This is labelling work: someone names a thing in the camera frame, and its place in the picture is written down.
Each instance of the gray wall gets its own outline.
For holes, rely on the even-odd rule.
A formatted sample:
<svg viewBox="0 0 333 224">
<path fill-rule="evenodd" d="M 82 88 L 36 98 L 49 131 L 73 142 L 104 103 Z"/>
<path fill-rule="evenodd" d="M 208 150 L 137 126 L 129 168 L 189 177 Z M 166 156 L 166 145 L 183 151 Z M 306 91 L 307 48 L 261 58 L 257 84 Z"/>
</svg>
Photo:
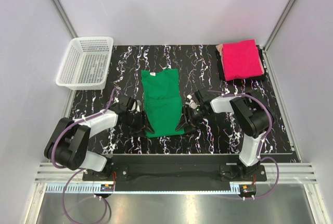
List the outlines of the gray wall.
<svg viewBox="0 0 333 224">
<path fill-rule="evenodd" d="M 298 0 L 268 50 L 304 161 L 333 219 L 333 0 Z"/>
<path fill-rule="evenodd" d="M 79 36 L 118 45 L 265 44 L 288 0 L 61 0 Z"/>
<path fill-rule="evenodd" d="M 70 38 L 50 0 L 0 8 L 0 222 L 19 223 L 68 94 L 55 77 Z"/>
</svg>

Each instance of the white plastic basket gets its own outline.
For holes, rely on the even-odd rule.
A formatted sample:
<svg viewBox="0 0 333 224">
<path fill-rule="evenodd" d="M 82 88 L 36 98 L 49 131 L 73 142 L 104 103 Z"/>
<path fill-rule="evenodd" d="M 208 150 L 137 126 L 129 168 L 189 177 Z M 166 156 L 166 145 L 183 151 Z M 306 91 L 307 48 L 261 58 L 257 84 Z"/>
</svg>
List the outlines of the white plastic basket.
<svg viewBox="0 0 333 224">
<path fill-rule="evenodd" d="M 56 83 L 71 90 L 102 90 L 111 61 L 113 39 L 74 38 L 62 61 Z"/>
</svg>

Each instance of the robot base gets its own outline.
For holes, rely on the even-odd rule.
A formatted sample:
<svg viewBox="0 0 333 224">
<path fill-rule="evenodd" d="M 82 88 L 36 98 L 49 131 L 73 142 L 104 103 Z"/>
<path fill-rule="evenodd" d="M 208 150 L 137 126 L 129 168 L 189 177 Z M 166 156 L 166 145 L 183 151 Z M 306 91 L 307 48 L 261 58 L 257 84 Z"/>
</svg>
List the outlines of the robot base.
<svg viewBox="0 0 333 224">
<path fill-rule="evenodd" d="M 253 182 L 253 176 L 256 181 L 267 181 L 265 167 L 263 165 L 256 166 L 248 173 L 240 172 L 240 165 L 220 165 L 221 181 L 246 181 Z"/>
<path fill-rule="evenodd" d="M 83 181 L 113 181 L 113 172 L 116 172 L 117 178 L 116 181 L 127 181 L 127 175 L 129 167 L 126 164 L 118 164 L 116 166 L 113 163 L 108 162 L 104 168 L 106 173 L 96 172 L 91 169 L 88 169 L 88 173 L 83 173 Z"/>
</svg>

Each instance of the green t-shirt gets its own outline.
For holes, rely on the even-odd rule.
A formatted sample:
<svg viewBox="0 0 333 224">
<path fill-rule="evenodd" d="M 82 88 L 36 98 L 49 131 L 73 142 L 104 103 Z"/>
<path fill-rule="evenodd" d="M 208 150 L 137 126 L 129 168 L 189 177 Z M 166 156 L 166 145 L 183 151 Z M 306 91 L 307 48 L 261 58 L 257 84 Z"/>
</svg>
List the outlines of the green t-shirt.
<svg viewBox="0 0 333 224">
<path fill-rule="evenodd" d="M 148 137 L 184 134 L 184 129 L 176 131 L 181 119 L 182 99 L 179 95 L 179 75 L 177 69 L 165 69 L 160 73 L 141 71 L 144 87 L 144 104 L 148 120 L 155 134 L 146 132 Z"/>
</svg>

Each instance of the pink folded cloth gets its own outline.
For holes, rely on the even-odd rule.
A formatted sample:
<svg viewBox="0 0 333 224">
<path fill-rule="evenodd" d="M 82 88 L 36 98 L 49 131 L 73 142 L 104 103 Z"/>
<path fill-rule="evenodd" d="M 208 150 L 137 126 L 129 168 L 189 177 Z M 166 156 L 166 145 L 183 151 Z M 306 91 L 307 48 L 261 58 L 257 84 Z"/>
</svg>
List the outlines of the pink folded cloth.
<svg viewBox="0 0 333 224">
<path fill-rule="evenodd" d="M 259 52 L 254 40 L 216 46 L 220 52 L 226 81 L 258 77 L 264 74 Z"/>
</svg>

